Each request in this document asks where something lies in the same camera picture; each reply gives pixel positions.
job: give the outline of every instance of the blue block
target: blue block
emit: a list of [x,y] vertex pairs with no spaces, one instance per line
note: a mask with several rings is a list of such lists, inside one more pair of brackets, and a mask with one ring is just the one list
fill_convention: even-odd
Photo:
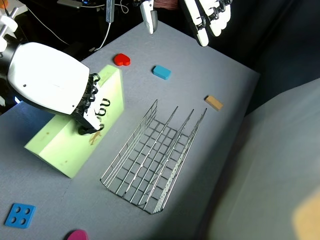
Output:
[[26,229],[29,227],[35,211],[35,206],[14,203],[4,225],[13,228]]
[[171,75],[171,71],[169,69],[166,69],[165,67],[160,65],[155,66],[152,72],[154,75],[164,80],[168,80]]

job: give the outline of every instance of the light green block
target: light green block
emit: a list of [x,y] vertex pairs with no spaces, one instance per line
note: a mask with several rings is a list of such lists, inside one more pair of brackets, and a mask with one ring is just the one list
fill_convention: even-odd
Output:
[[105,116],[101,117],[103,130],[79,135],[79,124],[74,119],[56,115],[24,146],[69,178],[77,174],[125,109],[120,70],[107,65],[99,75],[99,85],[107,89],[104,98],[110,100]]

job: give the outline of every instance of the wire rack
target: wire rack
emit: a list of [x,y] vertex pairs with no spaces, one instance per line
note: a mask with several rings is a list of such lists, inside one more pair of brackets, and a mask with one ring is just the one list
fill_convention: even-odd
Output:
[[207,111],[204,110],[190,135],[185,135],[183,131],[194,110],[175,130],[169,127],[169,122],[178,107],[162,123],[155,119],[157,106],[158,100],[100,178],[109,191],[149,214],[161,212],[166,206]]

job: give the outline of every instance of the gray fabric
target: gray fabric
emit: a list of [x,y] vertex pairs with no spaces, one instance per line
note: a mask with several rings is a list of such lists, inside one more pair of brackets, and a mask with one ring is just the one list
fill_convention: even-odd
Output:
[[274,97],[241,126],[214,240],[294,240],[295,209],[320,186],[320,79]]
[[[1,239],[62,240],[74,229],[92,240],[194,236],[259,75],[161,22],[154,35],[140,24],[83,63],[98,72],[118,53],[131,58],[130,66],[120,67],[125,111],[74,179],[23,148],[52,115],[21,103],[0,117],[0,220],[13,203],[37,207],[28,229],[0,225]],[[170,79],[154,76],[154,65],[170,69]],[[211,108],[206,95],[223,109]],[[195,109],[187,133],[208,110],[166,208],[149,215],[107,191],[99,178],[155,99],[161,121],[179,105],[171,127]]]

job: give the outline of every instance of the metal wire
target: metal wire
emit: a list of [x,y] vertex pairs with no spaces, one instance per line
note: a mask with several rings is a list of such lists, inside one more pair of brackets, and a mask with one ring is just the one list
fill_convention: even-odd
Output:
[[206,113],[188,136],[183,132],[194,110],[175,130],[169,123],[178,107],[162,123],[155,119],[157,105],[156,100],[100,178],[109,191],[149,214],[167,204]]

